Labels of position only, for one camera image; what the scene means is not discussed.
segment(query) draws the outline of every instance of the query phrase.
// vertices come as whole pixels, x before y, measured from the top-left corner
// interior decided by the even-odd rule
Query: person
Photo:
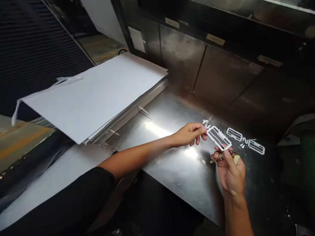
[[[84,235],[111,194],[114,182],[121,179],[170,148],[207,140],[207,130],[200,123],[188,123],[176,133],[120,151],[97,167],[81,175],[66,188],[34,208],[0,235]],[[216,159],[220,149],[211,155]],[[252,236],[244,196],[245,164],[235,165],[233,154],[225,150],[217,162],[225,205],[225,234]]]

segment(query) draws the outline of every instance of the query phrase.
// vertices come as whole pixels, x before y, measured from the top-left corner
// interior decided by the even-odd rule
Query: paper sheet
[[[99,145],[72,146],[1,213],[0,231],[96,167],[110,153]]]
[[[126,52],[77,75],[82,80],[22,100],[80,144],[166,75]]]

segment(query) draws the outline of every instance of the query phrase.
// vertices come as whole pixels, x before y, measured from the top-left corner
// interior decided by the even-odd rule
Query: hand
[[[215,147],[215,152],[211,155],[211,159],[217,159],[222,152],[218,146]],[[229,151],[233,148],[225,150],[224,160],[217,160],[218,174],[220,184],[224,191],[231,194],[233,197],[244,196],[245,189],[245,164],[242,159],[234,163],[235,154],[230,154]]]
[[[203,140],[207,140],[207,129],[200,123],[188,123],[175,134],[170,136],[173,147],[180,147],[186,144],[190,146],[196,144],[199,145],[200,135]]]

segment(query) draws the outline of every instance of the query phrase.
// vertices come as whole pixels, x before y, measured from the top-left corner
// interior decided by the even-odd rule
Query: stainless steel table
[[[273,175],[273,147],[259,137],[250,136],[231,114],[215,108],[185,89],[167,88],[118,130],[106,143],[121,151],[175,133],[188,122],[202,122],[213,115],[210,124],[222,132],[232,127],[257,138],[266,147],[262,156],[245,147],[241,155],[246,164],[246,200],[255,235],[277,232],[279,225],[278,198]],[[201,214],[224,227],[224,205],[216,164],[209,164],[214,142],[201,140],[200,145],[168,150],[143,170],[182,198]]]

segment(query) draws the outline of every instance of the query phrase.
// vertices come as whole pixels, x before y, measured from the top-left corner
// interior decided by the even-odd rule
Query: wooden floor
[[[127,46],[103,34],[78,38],[78,41],[96,65],[117,56],[120,49],[128,50]]]

